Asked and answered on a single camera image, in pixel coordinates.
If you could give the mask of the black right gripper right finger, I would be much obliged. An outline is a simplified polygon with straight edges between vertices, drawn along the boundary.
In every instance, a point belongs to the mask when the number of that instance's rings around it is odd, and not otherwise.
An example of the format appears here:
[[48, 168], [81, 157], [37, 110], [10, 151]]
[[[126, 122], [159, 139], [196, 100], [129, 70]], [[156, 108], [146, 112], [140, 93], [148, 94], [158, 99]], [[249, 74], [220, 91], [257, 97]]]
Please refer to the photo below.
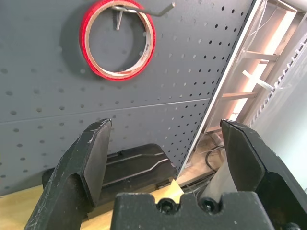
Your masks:
[[258, 195], [276, 230], [305, 230], [307, 195], [281, 158], [246, 125], [222, 119], [220, 127], [236, 189]]

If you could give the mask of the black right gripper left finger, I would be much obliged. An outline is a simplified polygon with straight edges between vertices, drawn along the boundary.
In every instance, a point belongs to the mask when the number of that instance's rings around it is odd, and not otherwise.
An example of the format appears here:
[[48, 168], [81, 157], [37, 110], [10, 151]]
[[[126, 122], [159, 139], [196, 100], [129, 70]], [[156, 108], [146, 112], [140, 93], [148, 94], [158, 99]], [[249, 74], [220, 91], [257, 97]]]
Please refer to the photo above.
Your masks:
[[112, 122], [90, 124], [55, 167], [26, 226], [26, 230], [78, 230], [97, 207]]

